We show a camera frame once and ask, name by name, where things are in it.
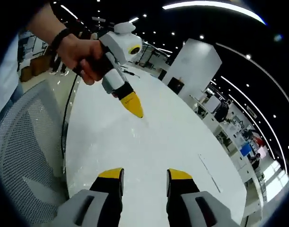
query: forearm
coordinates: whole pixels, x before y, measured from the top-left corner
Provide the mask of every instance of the forearm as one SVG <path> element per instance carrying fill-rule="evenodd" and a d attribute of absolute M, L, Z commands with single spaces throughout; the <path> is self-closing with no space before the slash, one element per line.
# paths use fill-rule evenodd
<path fill-rule="evenodd" d="M 65 25 L 57 19 L 48 3 L 34 15 L 27 29 L 41 40 L 51 44 L 55 36 L 65 29 Z"/>

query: black wristband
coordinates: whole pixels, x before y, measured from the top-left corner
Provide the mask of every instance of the black wristband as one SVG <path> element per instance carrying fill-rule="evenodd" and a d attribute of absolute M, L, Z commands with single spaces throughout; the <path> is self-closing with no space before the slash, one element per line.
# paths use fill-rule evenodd
<path fill-rule="evenodd" d="M 63 40 L 63 38 L 68 36 L 69 34 L 72 34 L 72 32 L 68 28 L 59 32 L 58 35 L 56 35 L 56 37 L 54 38 L 53 42 L 51 43 L 52 50 L 56 51 L 58 49 L 61 41 Z"/>

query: white table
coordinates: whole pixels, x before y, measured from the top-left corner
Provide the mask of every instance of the white table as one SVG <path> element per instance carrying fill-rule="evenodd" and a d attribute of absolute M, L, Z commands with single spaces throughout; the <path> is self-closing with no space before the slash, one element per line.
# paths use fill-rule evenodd
<path fill-rule="evenodd" d="M 89 189 L 99 173 L 123 167 L 120 226 L 167 227 L 166 170 L 174 168 L 192 175 L 199 189 L 229 207 L 239 224 L 246 189 L 217 139 L 161 81 L 140 69 L 128 70 L 140 76 L 127 78 L 141 100 L 142 119 L 108 95 L 100 82 L 79 85 L 66 146 L 70 196 Z"/>

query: white shirt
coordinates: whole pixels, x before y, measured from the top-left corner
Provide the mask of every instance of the white shirt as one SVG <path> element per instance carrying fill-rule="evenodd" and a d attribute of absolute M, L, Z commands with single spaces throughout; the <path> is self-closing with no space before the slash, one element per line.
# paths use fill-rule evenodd
<path fill-rule="evenodd" d="M 0 65 L 0 112 L 18 85 L 18 35 L 14 38 Z"/>

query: black cable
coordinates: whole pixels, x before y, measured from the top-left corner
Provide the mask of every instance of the black cable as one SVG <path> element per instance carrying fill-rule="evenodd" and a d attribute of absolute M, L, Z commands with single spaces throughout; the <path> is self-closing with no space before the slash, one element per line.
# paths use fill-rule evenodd
<path fill-rule="evenodd" d="M 62 129 L 61 129 L 61 154 L 62 154 L 62 158 L 64 158 L 64 153 L 65 153 L 65 150 L 64 150 L 64 147 L 63 147 L 63 134 L 64 134 L 65 118 L 66 118 L 66 115 L 67 115 L 67 110 L 68 110 L 68 105 L 69 105 L 69 102 L 70 102 L 70 97 L 71 97 L 71 95 L 72 95 L 72 91 L 73 91 L 73 88 L 74 88 L 74 86 L 75 86 L 77 77 L 78 77 L 78 74 L 76 74 L 76 76 L 75 76 L 75 79 L 74 79 L 72 88 L 70 89 L 68 101 L 67 101 L 67 103 L 66 103 L 66 105 L 65 105 L 65 109 L 64 109 L 64 115 L 63 115 L 63 121 L 62 121 Z"/>

